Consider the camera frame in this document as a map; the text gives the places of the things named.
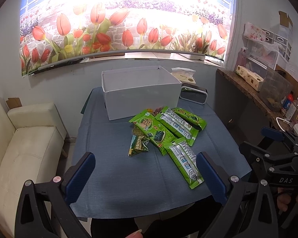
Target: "table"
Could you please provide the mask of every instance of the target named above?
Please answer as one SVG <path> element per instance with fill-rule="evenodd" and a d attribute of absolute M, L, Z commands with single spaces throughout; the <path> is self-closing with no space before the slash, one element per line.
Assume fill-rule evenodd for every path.
<path fill-rule="evenodd" d="M 206 104 L 179 99 L 178 107 L 207 121 L 194 145 L 206 151 L 229 175 L 244 176 L 250 167 L 214 111 Z M 151 215 L 193 203 L 210 195 L 205 183 L 191 190 L 169 155 L 149 143 L 149 152 L 128 157 L 133 124 L 128 118 L 109 121 L 102 88 L 92 90 L 78 130 L 72 165 L 86 152 L 96 167 L 76 203 L 77 217 L 127 218 Z"/>
<path fill-rule="evenodd" d="M 216 73 L 222 75 L 225 79 L 227 79 L 230 83 L 232 83 L 236 88 L 238 88 L 244 95 L 246 95 L 252 102 L 265 114 L 265 116 L 269 119 L 269 121 L 273 124 L 275 129 L 280 130 L 277 122 L 276 117 L 285 118 L 281 115 L 280 112 L 273 112 L 271 111 L 264 102 L 259 98 L 258 92 L 252 88 L 245 80 L 239 77 L 235 72 L 228 71 L 224 69 L 217 69 Z M 284 130 L 290 131 L 290 126 L 283 122 L 278 121 L 280 126 Z"/>

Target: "window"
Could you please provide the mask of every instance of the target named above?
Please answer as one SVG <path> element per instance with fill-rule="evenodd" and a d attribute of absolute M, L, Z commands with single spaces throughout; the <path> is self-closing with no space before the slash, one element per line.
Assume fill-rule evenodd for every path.
<path fill-rule="evenodd" d="M 22 0 L 22 75 L 81 55 L 130 49 L 223 59 L 233 0 Z"/>

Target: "red tulip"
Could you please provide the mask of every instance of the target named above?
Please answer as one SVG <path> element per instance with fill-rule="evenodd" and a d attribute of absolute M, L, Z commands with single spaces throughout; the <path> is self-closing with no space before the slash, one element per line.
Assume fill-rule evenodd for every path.
<path fill-rule="evenodd" d="M 83 14 L 87 9 L 87 4 L 73 6 L 73 11 L 76 15 Z"/>
<path fill-rule="evenodd" d="M 30 56 L 30 51 L 29 51 L 29 49 L 28 49 L 28 45 L 25 45 L 25 46 L 23 47 L 23 55 L 24 55 L 26 58 L 29 58 L 29 56 Z"/>
<path fill-rule="evenodd" d="M 32 30 L 32 35 L 35 40 L 42 41 L 45 39 L 45 31 L 40 26 L 35 26 Z"/>
<path fill-rule="evenodd" d="M 42 56 L 41 56 L 41 62 L 42 63 L 44 63 L 48 59 L 49 54 L 50 54 L 50 50 L 45 49 Z"/>
<path fill-rule="evenodd" d="M 171 36 L 166 36 L 166 37 L 164 37 L 164 38 L 161 39 L 161 41 L 160 41 L 161 46 L 162 46 L 162 47 L 165 47 L 165 46 L 169 45 L 170 42 L 171 42 L 171 40 L 172 40 Z"/>
<path fill-rule="evenodd" d="M 207 24 L 208 23 L 208 19 L 204 18 L 204 17 L 201 17 L 201 22 L 203 24 Z"/>
<path fill-rule="evenodd" d="M 137 25 L 137 32 L 139 35 L 144 35 L 147 31 L 147 21 L 142 18 Z"/>
<path fill-rule="evenodd" d="M 105 19 L 105 7 L 103 4 L 95 4 L 91 10 L 91 22 L 94 24 L 100 24 Z"/>
<path fill-rule="evenodd" d="M 110 46 L 109 45 L 103 45 L 101 48 L 100 48 L 100 51 L 101 52 L 107 52 L 109 51 L 110 49 Z"/>
<path fill-rule="evenodd" d="M 85 34 L 85 35 L 83 36 L 83 40 L 84 40 L 85 42 L 87 42 L 89 39 L 91 39 L 91 35 Z"/>
<path fill-rule="evenodd" d="M 109 21 L 112 26 L 117 26 L 118 24 L 122 23 L 124 19 L 128 16 L 129 11 L 127 8 L 122 8 L 119 11 L 114 12 L 110 18 Z"/>
<path fill-rule="evenodd" d="M 195 41 L 196 50 L 200 50 L 203 46 L 202 38 L 197 38 Z"/>
<path fill-rule="evenodd" d="M 224 52 L 225 52 L 225 47 L 220 47 L 219 49 L 217 49 L 217 54 L 218 55 L 221 55 Z"/>
<path fill-rule="evenodd" d="M 155 44 L 158 41 L 159 31 L 157 28 L 153 28 L 149 35 L 148 35 L 148 41 L 151 44 Z"/>
<path fill-rule="evenodd" d="M 217 28 L 219 30 L 220 37 L 223 38 L 223 39 L 227 39 L 227 31 L 223 27 L 223 25 L 222 24 L 218 24 L 217 25 Z"/>
<path fill-rule="evenodd" d="M 23 70 L 23 68 L 25 67 L 25 63 L 24 63 L 23 59 L 20 58 L 20 60 L 21 60 L 21 69 Z"/>
<path fill-rule="evenodd" d="M 101 43 L 95 42 L 91 46 L 93 47 L 94 50 L 97 50 L 97 49 L 99 49 L 101 47 L 101 45 L 102 45 Z"/>
<path fill-rule="evenodd" d="M 83 54 L 87 55 L 87 54 L 90 53 L 91 48 L 90 47 L 83 47 L 82 51 L 83 51 Z"/>
<path fill-rule="evenodd" d="M 83 34 L 83 30 L 82 29 L 75 29 L 75 30 L 73 30 L 73 36 L 74 36 L 74 38 L 80 38 L 82 34 Z"/>
<path fill-rule="evenodd" d="M 61 36 L 66 36 L 71 31 L 71 24 L 65 14 L 61 13 L 56 20 L 57 31 Z"/>
<path fill-rule="evenodd" d="M 36 63 L 39 60 L 39 52 L 37 51 L 37 48 L 32 49 L 32 62 Z"/>
<path fill-rule="evenodd" d="M 208 31 L 207 34 L 206 34 L 206 39 L 205 39 L 205 42 L 208 43 L 211 41 L 211 38 L 212 38 L 212 32 L 211 31 Z"/>
<path fill-rule="evenodd" d="M 217 41 L 216 41 L 216 39 L 214 39 L 210 45 L 211 52 L 215 51 L 216 45 L 217 45 Z"/>
<path fill-rule="evenodd" d="M 130 46 L 133 45 L 134 37 L 131 34 L 129 29 L 127 29 L 123 32 L 122 40 L 123 40 L 123 44 L 124 44 L 125 47 L 130 47 Z"/>
<path fill-rule="evenodd" d="M 111 43 L 111 38 L 104 33 L 96 34 L 96 38 L 102 45 L 108 45 L 109 43 Z"/>

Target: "nutrition label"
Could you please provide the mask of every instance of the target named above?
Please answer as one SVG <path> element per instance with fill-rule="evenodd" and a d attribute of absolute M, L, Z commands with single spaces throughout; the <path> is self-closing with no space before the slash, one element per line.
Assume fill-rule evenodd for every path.
<path fill-rule="evenodd" d="M 193 181 L 197 179 L 197 176 L 200 177 L 199 171 L 196 168 L 196 155 L 185 141 L 171 146 L 170 149 Z"/>

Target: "cream leather sofa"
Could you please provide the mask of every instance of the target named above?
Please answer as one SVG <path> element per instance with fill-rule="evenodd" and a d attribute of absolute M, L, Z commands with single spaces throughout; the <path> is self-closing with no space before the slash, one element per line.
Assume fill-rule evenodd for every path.
<path fill-rule="evenodd" d="M 24 182 L 55 176 L 65 135 L 53 103 L 14 108 L 8 115 L 0 104 L 0 228 L 12 237 Z"/>

